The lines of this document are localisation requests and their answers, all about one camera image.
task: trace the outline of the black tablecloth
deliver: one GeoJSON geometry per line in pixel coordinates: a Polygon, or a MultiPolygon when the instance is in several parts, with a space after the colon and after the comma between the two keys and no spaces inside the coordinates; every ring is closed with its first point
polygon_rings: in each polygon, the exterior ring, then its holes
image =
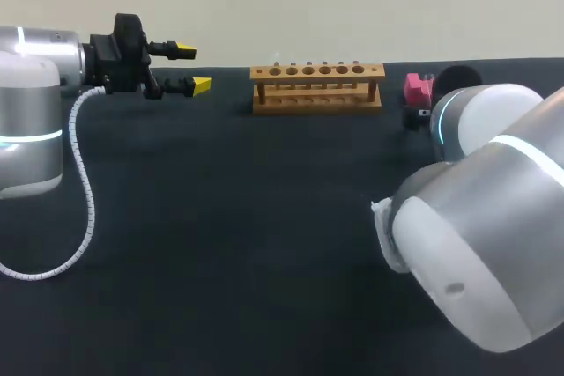
{"type": "MultiPolygon", "coordinates": [[[[486,83],[564,85],[564,60],[471,63],[486,83]]],[[[89,100],[78,138],[97,224],[85,256],[39,283],[0,277],[4,375],[560,374],[564,329],[504,355],[453,329],[411,276],[386,266],[370,201],[432,162],[404,133],[391,63],[378,116],[248,116],[247,69],[193,100],[89,100]]],[[[64,101],[66,115],[71,99],[64,101]]],[[[0,202],[0,261],[69,258],[85,200],[65,133],[46,195],[0,202]]]]}

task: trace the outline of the robot end effector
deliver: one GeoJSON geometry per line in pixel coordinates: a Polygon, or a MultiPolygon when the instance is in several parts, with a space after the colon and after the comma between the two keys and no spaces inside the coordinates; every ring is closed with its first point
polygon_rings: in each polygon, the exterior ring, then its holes
{"type": "Polygon", "coordinates": [[[71,31],[0,26],[0,51],[52,61],[64,95],[91,85],[107,94],[141,90],[147,99],[161,99],[165,92],[193,97],[212,86],[211,78],[157,79],[149,68],[151,55],[191,60],[197,50],[176,41],[148,42],[138,15],[118,13],[110,35],[93,34],[84,44],[71,31]]]}

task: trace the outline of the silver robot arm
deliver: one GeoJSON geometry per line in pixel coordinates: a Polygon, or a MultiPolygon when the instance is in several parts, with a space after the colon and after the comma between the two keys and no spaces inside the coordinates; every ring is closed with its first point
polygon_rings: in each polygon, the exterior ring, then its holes
{"type": "Polygon", "coordinates": [[[378,237],[389,265],[411,272],[471,341],[514,350],[564,321],[564,90],[542,102],[526,96],[521,107],[508,96],[505,110],[517,111],[508,128],[485,122],[478,133],[493,132],[473,143],[460,132],[472,126],[461,113],[468,99],[455,96],[437,113],[457,125],[442,137],[437,121],[432,128],[438,152],[453,161],[418,171],[373,204],[378,237]],[[449,116],[455,102],[461,108],[449,116]]]}

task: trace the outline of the red block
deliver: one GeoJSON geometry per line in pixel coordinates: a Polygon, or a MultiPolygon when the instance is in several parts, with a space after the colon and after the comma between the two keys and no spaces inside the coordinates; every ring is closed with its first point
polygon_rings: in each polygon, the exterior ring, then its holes
{"type": "Polygon", "coordinates": [[[422,80],[419,74],[407,74],[404,84],[404,96],[407,106],[430,109],[433,83],[434,78],[422,80]]]}

